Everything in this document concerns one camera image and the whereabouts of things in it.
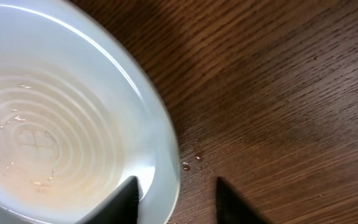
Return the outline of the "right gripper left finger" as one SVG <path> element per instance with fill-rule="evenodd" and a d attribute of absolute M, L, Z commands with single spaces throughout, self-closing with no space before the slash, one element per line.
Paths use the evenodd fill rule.
<path fill-rule="evenodd" d="M 136 176 L 130 176 L 76 224 L 137 224 L 138 216 L 139 184 Z"/>

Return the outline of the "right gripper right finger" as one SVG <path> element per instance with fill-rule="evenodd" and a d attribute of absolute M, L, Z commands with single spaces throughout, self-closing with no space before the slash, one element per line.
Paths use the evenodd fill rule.
<path fill-rule="evenodd" d="M 271 223 L 222 177 L 216 179 L 215 204 L 217 224 Z"/>

